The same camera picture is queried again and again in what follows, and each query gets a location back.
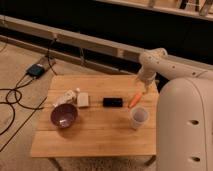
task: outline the carrot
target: carrot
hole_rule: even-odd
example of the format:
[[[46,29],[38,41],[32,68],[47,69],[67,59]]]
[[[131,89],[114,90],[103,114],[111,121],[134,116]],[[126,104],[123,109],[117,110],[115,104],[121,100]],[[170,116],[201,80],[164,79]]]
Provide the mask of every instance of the carrot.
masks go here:
[[[141,97],[142,97],[142,93],[141,92],[140,93],[136,93],[134,95],[134,97],[132,98],[132,100],[130,101],[128,107],[129,108],[134,107],[140,101]]]

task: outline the tabletop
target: tabletop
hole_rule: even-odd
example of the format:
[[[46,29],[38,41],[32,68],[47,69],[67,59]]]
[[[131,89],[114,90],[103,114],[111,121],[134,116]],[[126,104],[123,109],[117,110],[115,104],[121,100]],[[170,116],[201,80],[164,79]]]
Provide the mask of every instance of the tabletop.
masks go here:
[[[156,154],[156,106],[158,91],[153,83],[139,102],[148,120],[138,129],[130,126],[128,103],[144,84],[136,75],[55,76],[32,143],[32,157],[132,156]],[[58,129],[50,121],[52,104],[67,90],[89,93],[90,107],[78,109],[75,123]],[[123,98],[123,107],[103,107],[104,97]]]

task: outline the small box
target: small box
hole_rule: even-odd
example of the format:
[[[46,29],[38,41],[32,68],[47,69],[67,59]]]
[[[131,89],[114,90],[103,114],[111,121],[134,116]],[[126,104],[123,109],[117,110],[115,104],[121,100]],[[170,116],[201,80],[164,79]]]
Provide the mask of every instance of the small box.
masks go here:
[[[89,95],[88,93],[80,92],[77,97],[77,106],[79,108],[89,107]]]

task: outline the concrete floor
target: concrete floor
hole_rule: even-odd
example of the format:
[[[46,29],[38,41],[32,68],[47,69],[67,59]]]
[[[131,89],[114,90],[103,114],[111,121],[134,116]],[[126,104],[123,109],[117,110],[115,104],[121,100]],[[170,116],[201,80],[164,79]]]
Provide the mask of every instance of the concrete floor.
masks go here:
[[[13,87],[31,66],[42,57],[42,54],[8,45],[0,53],[0,88]],[[103,74],[98,71],[76,66],[57,60],[54,69],[58,74]],[[42,78],[29,87],[23,88],[22,103],[37,106],[46,96],[53,73],[48,71]],[[4,101],[4,92],[0,92],[0,101]],[[14,132],[32,113],[17,105],[16,118],[12,127],[0,136],[0,149],[8,142]],[[11,119],[11,109],[0,105],[0,132]],[[46,158],[31,158],[30,148],[35,134],[36,124],[40,115],[37,111],[33,117],[20,129],[16,136],[0,153],[0,171],[54,171],[57,170]],[[64,170],[69,171],[154,171],[155,163],[145,168],[143,163],[150,156],[143,157],[107,157],[107,158],[59,158],[57,159]]]

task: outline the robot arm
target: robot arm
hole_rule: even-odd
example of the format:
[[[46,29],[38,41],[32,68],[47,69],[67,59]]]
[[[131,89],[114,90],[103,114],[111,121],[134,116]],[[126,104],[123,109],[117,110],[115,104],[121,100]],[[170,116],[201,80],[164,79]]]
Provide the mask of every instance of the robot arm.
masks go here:
[[[213,80],[213,71],[190,66],[166,59],[167,51],[163,48],[146,50],[140,55],[142,68],[139,70],[138,78],[146,86],[155,79],[156,72],[168,80],[180,77],[195,77]]]
[[[157,105],[157,171],[213,170],[213,71],[167,56],[163,48],[142,52],[138,73],[145,86],[156,72],[171,80]]]

